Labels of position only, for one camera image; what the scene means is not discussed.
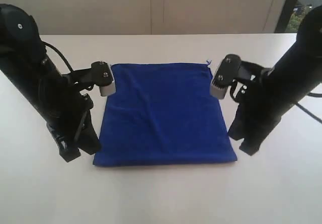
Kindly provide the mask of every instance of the blue towel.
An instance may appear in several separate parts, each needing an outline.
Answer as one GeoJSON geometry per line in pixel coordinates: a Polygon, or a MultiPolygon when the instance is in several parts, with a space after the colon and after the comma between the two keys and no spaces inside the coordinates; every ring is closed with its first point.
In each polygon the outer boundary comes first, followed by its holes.
{"type": "Polygon", "coordinates": [[[206,64],[116,64],[97,166],[236,161],[206,64]]]}

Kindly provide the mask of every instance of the blue cloth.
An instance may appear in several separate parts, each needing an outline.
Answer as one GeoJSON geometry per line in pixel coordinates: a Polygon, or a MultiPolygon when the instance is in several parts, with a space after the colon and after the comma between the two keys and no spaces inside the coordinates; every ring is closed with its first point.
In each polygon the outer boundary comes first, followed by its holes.
{"type": "Polygon", "coordinates": [[[206,64],[116,64],[97,166],[236,161],[206,64]]]}

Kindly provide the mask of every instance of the greenery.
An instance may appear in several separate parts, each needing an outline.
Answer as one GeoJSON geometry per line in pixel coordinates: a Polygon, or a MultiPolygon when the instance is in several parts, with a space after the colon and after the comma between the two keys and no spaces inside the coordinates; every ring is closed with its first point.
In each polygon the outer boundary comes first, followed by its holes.
{"type": "Polygon", "coordinates": [[[298,11],[293,12],[290,21],[288,22],[285,33],[296,33],[298,26],[300,26],[300,23],[309,11],[309,7],[300,7],[298,8],[298,11]]]}

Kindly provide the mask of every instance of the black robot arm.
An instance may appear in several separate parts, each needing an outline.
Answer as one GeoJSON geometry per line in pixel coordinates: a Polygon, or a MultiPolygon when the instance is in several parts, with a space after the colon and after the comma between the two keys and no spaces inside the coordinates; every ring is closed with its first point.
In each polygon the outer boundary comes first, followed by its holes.
{"type": "Polygon", "coordinates": [[[210,84],[210,94],[223,99],[230,86],[231,97],[239,103],[228,134],[244,139],[240,148],[256,153],[263,140],[291,107],[297,105],[317,121],[321,119],[298,104],[322,82],[322,6],[313,9],[299,26],[296,42],[272,68],[263,68],[229,54],[210,84]],[[237,83],[242,87],[234,96],[237,83]]]}
{"type": "Polygon", "coordinates": [[[92,155],[101,145],[91,122],[93,102],[80,91],[100,87],[102,96],[115,92],[112,71],[105,62],[61,74],[46,53],[37,25],[22,9],[0,4],[0,70],[46,120],[59,154],[67,161],[80,156],[79,148],[92,155]]]}

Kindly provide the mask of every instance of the table surface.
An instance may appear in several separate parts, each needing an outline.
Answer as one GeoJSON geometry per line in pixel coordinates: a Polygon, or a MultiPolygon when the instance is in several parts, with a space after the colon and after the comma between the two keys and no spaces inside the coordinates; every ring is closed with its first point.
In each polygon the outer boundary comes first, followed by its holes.
{"type": "MultiPolygon", "coordinates": [[[[214,71],[229,53],[273,66],[293,34],[43,36],[74,68],[115,63],[198,62],[214,71]]],[[[61,72],[63,62],[49,50],[61,72]]],[[[321,223],[322,127],[293,107],[249,157],[217,165],[98,168],[93,156],[65,163],[45,121],[0,74],[0,222],[5,223],[321,223]]],[[[90,92],[99,134],[106,99],[90,92]]],[[[321,101],[301,103],[322,116],[321,101]]],[[[220,101],[227,127],[237,104],[220,101]]]]}

